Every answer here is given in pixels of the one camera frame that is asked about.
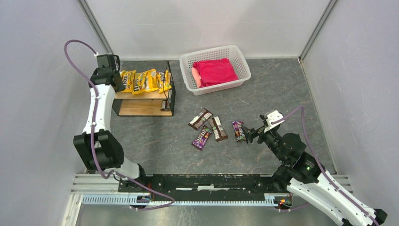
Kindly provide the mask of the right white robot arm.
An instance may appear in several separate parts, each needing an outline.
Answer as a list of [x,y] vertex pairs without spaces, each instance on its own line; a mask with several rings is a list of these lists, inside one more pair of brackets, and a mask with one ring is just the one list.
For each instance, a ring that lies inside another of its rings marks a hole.
[[243,128],[247,143],[258,138],[281,162],[273,173],[275,187],[288,191],[329,216],[338,226],[380,226],[387,219],[382,209],[373,209],[355,198],[347,189],[306,152],[300,136],[287,133],[281,136],[278,128],[264,131]]

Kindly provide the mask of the yellow candy bag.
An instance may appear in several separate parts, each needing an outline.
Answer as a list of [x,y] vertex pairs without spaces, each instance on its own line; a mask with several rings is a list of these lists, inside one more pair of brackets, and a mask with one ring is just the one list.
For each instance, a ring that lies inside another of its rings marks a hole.
[[164,91],[172,89],[172,85],[170,84],[170,73],[169,70],[165,70],[162,72],[158,72],[156,74],[157,77],[157,85],[158,92],[163,93]]
[[146,71],[145,86],[144,86],[145,92],[154,92],[158,89],[159,89],[159,87],[158,87],[158,82],[157,82],[156,69],[150,69],[150,70]]

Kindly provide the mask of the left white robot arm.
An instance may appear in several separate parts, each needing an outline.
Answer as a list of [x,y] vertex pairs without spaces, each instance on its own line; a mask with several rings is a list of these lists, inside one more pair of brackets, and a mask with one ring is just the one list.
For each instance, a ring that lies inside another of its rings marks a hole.
[[116,93],[123,88],[120,76],[120,59],[117,55],[96,56],[98,67],[88,80],[90,107],[82,134],[75,135],[73,145],[88,170],[102,177],[117,175],[125,180],[145,181],[141,165],[124,156],[119,141],[111,133],[111,112]]

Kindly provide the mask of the purple brown M&M bag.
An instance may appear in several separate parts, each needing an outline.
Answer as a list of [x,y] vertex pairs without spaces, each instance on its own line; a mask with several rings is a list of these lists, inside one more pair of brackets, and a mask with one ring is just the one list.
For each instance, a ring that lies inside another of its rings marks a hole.
[[232,126],[235,134],[236,142],[246,141],[246,136],[243,130],[243,121],[232,121]]

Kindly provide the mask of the purple candy bag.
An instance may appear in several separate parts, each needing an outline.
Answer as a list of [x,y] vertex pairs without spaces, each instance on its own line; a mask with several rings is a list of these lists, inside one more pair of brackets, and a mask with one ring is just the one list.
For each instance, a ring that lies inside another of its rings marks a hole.
[[204,125],[202,127],[200,133],[192,141],[191,145],[200,151],[203,150],[206,142],[209,140],[209,138],[212,136],[212,134],[213,134],[212,129],[209,128],[208,126]]

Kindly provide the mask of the yellow M&M bag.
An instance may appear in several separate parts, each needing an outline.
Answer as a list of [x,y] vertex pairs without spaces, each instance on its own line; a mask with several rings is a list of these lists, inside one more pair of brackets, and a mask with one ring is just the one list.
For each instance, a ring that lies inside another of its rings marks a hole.
[[133,95],[141,94],[145,92],[145,79],[146,73],[136,73],[133,78]]
[[136,74],[136,70],[133,71],[126,71],[123,70],[120,72],[120,76],[122,79],[122,83],[124,86],[124,89],[121,91],[122,93],[132,93],[133,92],[133,79]]

